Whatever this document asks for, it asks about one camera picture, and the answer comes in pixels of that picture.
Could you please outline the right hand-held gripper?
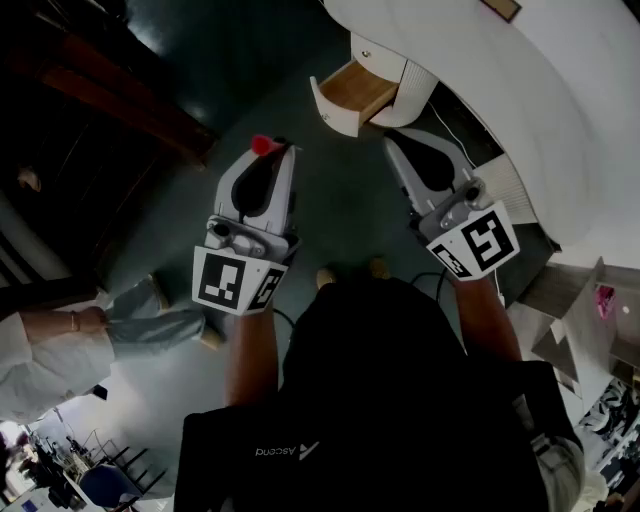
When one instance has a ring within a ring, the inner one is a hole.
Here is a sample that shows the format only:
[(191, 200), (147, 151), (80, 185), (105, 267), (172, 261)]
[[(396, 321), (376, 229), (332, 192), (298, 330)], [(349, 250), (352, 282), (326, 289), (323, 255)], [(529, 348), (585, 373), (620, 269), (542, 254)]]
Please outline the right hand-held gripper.
[(481, 279), (519, 253), (504, 203), (490, 196), (483, 180), (469, 180), (471, 164), (456, 144), (398, 128), (396, 142), (384, 137), (383, 146), (415, 212), (412, 232), (457, 280)]

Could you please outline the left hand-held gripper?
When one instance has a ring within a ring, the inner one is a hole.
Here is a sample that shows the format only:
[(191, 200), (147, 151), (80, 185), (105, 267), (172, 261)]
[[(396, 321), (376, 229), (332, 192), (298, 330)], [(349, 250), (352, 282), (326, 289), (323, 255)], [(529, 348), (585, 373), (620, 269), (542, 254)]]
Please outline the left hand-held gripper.
[(236, 180), (258, 155), (245, 151), (220, 177), (214, 214), (207, 221), (205, 241), (194, 248), (192, 300), (235, 316), (264, 311), (281, 285), (301, 240), (288, 223), (296, 149), (287, 144), (262, 158), (266, 171), (265, 209), (259, 230), (236, 222), (233, 204)]

